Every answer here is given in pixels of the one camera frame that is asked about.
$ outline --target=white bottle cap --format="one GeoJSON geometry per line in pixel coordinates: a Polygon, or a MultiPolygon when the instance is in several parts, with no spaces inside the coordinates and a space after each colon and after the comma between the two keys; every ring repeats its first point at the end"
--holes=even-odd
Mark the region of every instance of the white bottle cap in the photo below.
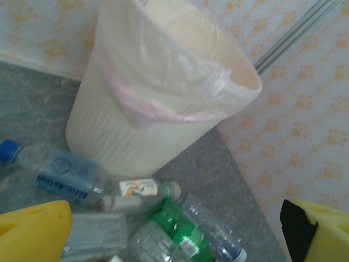
{"type": "Polygon", "coordinates": [[[110,260],[110,262],[123,262],[123,261],[116,255],[110,260]]]}
{"type": "Polygon", "coordinates": [[[182,193],[182,190],[180,189],[180,185],[177,182],[169,182],[169,185],[171,187],[171,199],[173,201],[177,201],[180,198],[180,195],[182,193]]]}
{"type": "Polygon", "coordinates": [[[241,249],[240,255],[236,258],[233,259],[233,262],[245,262],[247,258],[247,252],[243,248],[241,249]]]}

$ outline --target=blue label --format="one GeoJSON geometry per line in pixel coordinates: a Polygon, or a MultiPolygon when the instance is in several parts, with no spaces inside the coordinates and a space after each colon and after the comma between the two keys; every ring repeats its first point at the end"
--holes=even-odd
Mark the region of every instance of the blue label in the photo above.
{"type": "Polygon", "coordinates": [[[39,175],[37,177],[37,185],[40,188],[58,193],[59,195],[63,195],[74,201],[83,201],[88,194],[86,192],[79,191],[76,188],[69,187],[66,184],[49,179],[45,175],[39,175]]]}
{"type": "Polygon", "coordinates": [[[37,177],[41,188],[74,200],[83,200],[94,184],[99,167],[69,152],[53,148],[37,177]]]}

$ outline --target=yellow sponge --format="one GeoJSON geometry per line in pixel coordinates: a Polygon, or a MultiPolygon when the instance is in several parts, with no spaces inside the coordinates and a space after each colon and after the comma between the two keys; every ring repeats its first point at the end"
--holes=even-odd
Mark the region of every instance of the yellow sponge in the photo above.
{"type": "Polygon", "coordinates": [[[53,201],[0,215],[0,261],[58,262],[72,220],[66,201],[53,201]]]}
{"type": "MultiPolygon", "coordinates": [[[[301,199],[290,199],[289,202],[304,210],[310,226],[316,228],[308,253],[303,261],[349,261],[348,212],[301,199]]],[[[299,236],[302,237],[305,231],[300,230],[299,236]]]]}

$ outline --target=green bottle label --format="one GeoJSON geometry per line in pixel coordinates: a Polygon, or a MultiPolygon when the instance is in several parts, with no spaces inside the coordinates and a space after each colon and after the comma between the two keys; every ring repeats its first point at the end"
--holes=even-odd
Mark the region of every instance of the green bottle label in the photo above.
{"type": "Polygon", "coordinates": [[[194,227],[192,232],[183,236],[179,246],[190,257],[194,257],[200,252],[201,242],[204,238],[203,233],[197,227],[194,227]]]}
{"type": "Polygon", "coordinates": [[[172,190],[171,190],[171,186],[168,183],[163,183],[163,188],[164,188],[164,192],[165,192],[165,198],[171,198],[171,194],[172,194],[172,190]]]}

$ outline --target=black sponge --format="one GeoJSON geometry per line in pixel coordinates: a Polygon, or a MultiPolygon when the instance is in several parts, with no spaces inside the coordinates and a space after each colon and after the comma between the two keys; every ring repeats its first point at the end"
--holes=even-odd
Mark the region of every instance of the black sponge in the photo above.
{"type": "Polygon", "coordinates": [[[282,204],[280,221],[292,261],[304,262],[318,223],[312,225],[305,211],[288,200],[282,204]]]}

